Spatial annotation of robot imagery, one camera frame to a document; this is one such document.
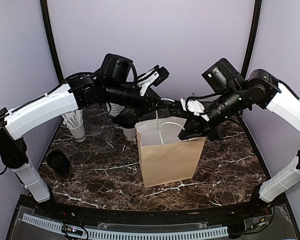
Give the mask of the right black frame post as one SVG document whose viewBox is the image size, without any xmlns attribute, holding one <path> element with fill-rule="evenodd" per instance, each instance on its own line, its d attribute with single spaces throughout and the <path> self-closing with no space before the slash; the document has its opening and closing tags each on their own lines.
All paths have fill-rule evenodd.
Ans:
<svg viewBox="0 0 300 240">
<path fill-rule="evenodd" d="M 244 55 L 242 68 L 241 68 L 241 75 L 244 78 L 246 78 L 247 76 L 248 69 L 252 59 L 252 54 L 255 46 L 255 41 L 256 41 L 256 36 L 257 36 L 257 31 L 258 31 L 258 26 L 260 21 L 261 9 L 262 9 L 262 0 L 255 0 L 247 47 Z"/>
</svg>

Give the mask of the white cup holding straws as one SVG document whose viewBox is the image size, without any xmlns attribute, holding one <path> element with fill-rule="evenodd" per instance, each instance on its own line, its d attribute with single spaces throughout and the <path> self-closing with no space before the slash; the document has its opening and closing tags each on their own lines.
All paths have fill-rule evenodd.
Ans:
<svg viewBox="0 0 300 240">
<path fill-rule="evenodd" d="M 66 127 L 69 129 L 71 135 L 74 137 L 76 142 L 83 142 L 86 139 L 86 132 L 83 123 L 81 123 L 76 127 L 71 127 L 67 123 Z"/>
</svg>

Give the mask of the black coffee cup lid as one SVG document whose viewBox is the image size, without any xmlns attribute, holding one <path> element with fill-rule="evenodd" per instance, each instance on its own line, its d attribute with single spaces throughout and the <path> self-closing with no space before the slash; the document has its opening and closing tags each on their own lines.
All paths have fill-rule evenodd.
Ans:
<svg viewBox="0 0 300 240">
<path fill-rule="evenodd" d="M 121 127 L 124 129 L 133 129 L 138 122 L 139 119 L 134 114 L 124 114 L 120 120 Z"/>
</svg>

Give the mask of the brown paper bag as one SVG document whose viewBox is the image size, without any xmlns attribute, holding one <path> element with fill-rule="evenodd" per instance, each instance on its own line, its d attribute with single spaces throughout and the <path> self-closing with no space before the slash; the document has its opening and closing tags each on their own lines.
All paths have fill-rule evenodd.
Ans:
<svg viewBox="0 0 300 240">
<path fill-rule="evenodd" d="M 190 179 L 202 155 L 205 137 L 180 140 L 186 120 L 175 116 L 135 124 L 139 164 L 146 188 Z"/>
</svg>

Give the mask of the black curved front rail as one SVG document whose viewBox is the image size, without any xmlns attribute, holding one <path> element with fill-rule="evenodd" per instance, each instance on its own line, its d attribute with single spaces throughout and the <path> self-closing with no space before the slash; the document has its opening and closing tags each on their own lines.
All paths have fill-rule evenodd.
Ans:
<svg viewBox="0 0 300 240">
<path fill-rule="evenodd" d="M 57 203 L 65 212 L 57 220 L 71 224 L 97 226 L 100 223 L 127 225 L 164 225 L 208 222 L 210 225 L 227 225 L 241 223 L 245 218 L 238 211 L 249 207 L 248 202 L 192 210 L 174 211 L 124 211 L 81 207 Z"/>
</svg>

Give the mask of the white paper coffee cup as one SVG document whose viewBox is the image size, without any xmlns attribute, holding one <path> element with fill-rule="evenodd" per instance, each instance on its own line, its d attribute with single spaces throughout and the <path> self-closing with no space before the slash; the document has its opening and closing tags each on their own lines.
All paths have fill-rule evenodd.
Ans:
<svg viewBox="0 0 300 240">
<path fill-rule="evenodd" d="M 122 131 L 123 131 L 123 134 L 125 136 L 125 139 L 129 142 L 136 142 L 137 140 L 137 131 L 136 131 L 136 128 L 133 127 L 133 128 L 124 128 L 122 127 Z"/>
</svg>

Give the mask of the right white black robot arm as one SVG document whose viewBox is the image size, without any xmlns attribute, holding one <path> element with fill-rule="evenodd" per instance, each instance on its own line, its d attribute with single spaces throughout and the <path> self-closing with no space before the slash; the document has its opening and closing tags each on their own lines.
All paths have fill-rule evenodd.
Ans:
<svg viewBox="0 0 300 240">
<path fill-rule="evenodd" d="M 214 141 L 219 138 L 218 125 L 253 105 L 279 116 L 300 133 L 300 98 L 267 71 L 257 69 L 245 80 L 237 70 L 215 66 L 203 77 L 219 97 L 204 106 L 200 97 L 192 95 L 169 108 L 174 116 L 186 119 L 178 135 L 180 140 L 207 137 Z M 245 205 L 245 213 L 256 217 L 266 204 L 297 183 L 300 183 L 300 149 L 284 169 L 256 187 L 251 201 Z"/>
</svg>

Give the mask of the black frame post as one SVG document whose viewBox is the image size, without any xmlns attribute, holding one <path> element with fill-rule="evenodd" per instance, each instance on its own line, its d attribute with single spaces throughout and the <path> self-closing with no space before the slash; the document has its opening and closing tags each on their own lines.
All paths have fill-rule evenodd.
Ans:
<svg viewBox="0 0 300 240">
<path fill-rule="evenodd" d="M 55 44 L 52 24 L 50 20 L 50 13 L 48 8 L 48 1 L 47 0 L 40 0 L 40 8 L 41 8 L 41 15 L 43 20 L 43 25 L 45 29 L 46 39 L 50 51 L 50 56 L 52 59 L 53 67 L 59 82 L 64 79 L 63 71 L 61 68 L 59 56 L 57 53 L 57 48 Z"/>
<path fill-rule="evenodd" d="M 244 55 L 242 68 L 241 68 L 241 75 L 244 78 L 246 78 L 247 76 L 248 69 L 252 59 L 252 54 L 255 46 L 255 41 L 256 41 L 256 36 L 257 36 L 257 31 L 258 31 L 258 26 L 260 21 L 261 9 L 262 9 L 262 0 L 255 0 L 247 47 Z"/>
</svg>

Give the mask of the stack of black lids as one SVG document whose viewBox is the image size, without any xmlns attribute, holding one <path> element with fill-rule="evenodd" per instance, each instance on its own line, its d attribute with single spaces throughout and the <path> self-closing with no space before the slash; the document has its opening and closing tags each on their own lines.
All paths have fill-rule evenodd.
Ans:
<svg viewBox="0 0 300 240">
<path fill-rule="evenodd" d="M 71 167 L 69 159 L 60 150 L 50 151 L 46 157 L 46 163 L 59 175 L 67 174 Z"/>
</svg>

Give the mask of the left black frame post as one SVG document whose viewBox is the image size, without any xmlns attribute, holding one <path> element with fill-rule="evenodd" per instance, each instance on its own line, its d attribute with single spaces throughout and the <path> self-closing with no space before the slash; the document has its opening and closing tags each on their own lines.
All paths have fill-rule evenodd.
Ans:
<svg viewBox="0 0 300 240">
<path fill-rule="evenodd" d="M 61 68 L 59 56 L 57 53 L 57 48 L 55 44 L 52 24 L 50 20 L 50 13 L 48 8 L 48 1 L 47 0 L 40 0 L 40 8 L 41 8 L 41 15 L 43 20 L 43 25 L 45 29 L 46 39 L 50 51 L 50 56 L 52 59 L 53 67 L 59 82 L 64 79 L 63 71 Z"/>
</svg>

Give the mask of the stack of paper cups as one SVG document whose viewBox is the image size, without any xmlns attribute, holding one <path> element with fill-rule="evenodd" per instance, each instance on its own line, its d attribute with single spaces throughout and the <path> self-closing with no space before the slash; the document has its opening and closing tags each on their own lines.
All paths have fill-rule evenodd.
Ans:
<svg viewBox="0 0 300 240">
<path fill-rule="evenodd" d="M 122 119 L 125 116 L 125 107 L 115 103 L 107 103 L 108 117 L 116 129 L 122 128 Z"/>
</svg>

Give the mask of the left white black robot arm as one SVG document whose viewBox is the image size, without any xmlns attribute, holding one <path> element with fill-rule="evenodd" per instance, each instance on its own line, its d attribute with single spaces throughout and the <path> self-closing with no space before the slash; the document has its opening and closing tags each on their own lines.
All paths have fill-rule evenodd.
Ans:
<svg viewBox="0 0 300 240">
<path fill-rule="evenodd" d="M 0 110 L 0 157 L 29 190 L 41 210 L 57 218 L 60 206 L 52 200 L 48 185 L 34 168 L 23 136 L 61 115 L 82 110 L 93 104 L 117 104 L 137 110 L 137 115 L 163 109 L 162 101 L 151 86 L 157 87 L 169 76 L 167 71 L 145 74 L 141 81 L 120 83 L 109 76 L 81 74 L 59 87 L 14 109 Z"/>
</svg>

